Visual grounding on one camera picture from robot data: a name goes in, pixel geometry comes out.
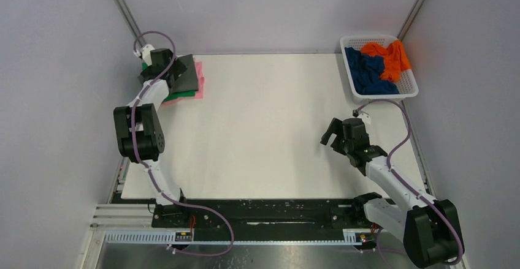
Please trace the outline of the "grey t-shirt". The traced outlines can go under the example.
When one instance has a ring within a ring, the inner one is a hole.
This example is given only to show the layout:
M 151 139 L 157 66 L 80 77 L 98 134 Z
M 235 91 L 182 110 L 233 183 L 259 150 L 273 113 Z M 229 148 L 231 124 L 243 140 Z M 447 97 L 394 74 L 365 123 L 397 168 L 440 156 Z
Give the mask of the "grey t-shirt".
M 141 71 L 138 80 L 141 84 L 157 77 L 169 65 L 173 53 L 169 49 L 153 50 L 151 65 Z M 176 58 L 173 65 L 161 77 L 168 85 L 169 93 L 196 91 L 199 89 L 198 77 L 192 55 Z

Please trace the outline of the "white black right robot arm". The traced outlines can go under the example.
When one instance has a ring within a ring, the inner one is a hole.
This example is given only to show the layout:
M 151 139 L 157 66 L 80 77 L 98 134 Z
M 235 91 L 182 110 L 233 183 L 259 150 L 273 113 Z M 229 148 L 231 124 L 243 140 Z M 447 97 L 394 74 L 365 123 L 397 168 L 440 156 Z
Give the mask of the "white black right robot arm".
M 419 268 L 461 259 L 464 242 L 454 204 L 437 200 L 401 175 L 388 153 L 371 144 L 363 120 L 332 119 L 320 142 L 346 156 L 392 200 L 388 203 L 376 192 L 359 195 L 353 199 L 351 219 L 386 229 Z

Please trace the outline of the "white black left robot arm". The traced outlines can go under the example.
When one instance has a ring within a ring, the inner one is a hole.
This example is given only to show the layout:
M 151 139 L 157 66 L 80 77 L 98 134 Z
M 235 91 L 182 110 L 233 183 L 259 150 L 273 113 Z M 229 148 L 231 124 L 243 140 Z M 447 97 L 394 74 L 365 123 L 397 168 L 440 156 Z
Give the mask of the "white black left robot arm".
M 183 198 L 181 187 L 161 162 L 166 147 L 157 111 L 170 94 L 175 75 L 175 55 L 168 48 L 154 49 L 146 45 L 136 51 L 147 67 L 142 71 L 142 89 L 125 106 L 113 110 L 117 145 L 120 154 L 141 167 L 155 199 L 155 219 L 175 213 L 174 204 Z

